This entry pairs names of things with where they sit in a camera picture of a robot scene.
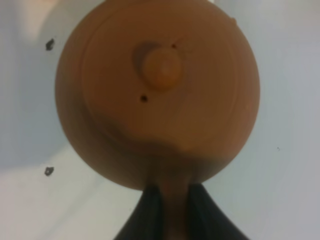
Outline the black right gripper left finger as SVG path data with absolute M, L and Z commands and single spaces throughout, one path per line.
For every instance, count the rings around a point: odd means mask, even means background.
M 156 185 L 148 185 L 115 240 L 164 240 L 165 203 Z

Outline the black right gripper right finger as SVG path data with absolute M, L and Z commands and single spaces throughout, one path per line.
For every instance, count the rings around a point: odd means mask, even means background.
M 248 240 L 221 211 L 202 184 L 191 184 L 186 204 L 190 240 Z

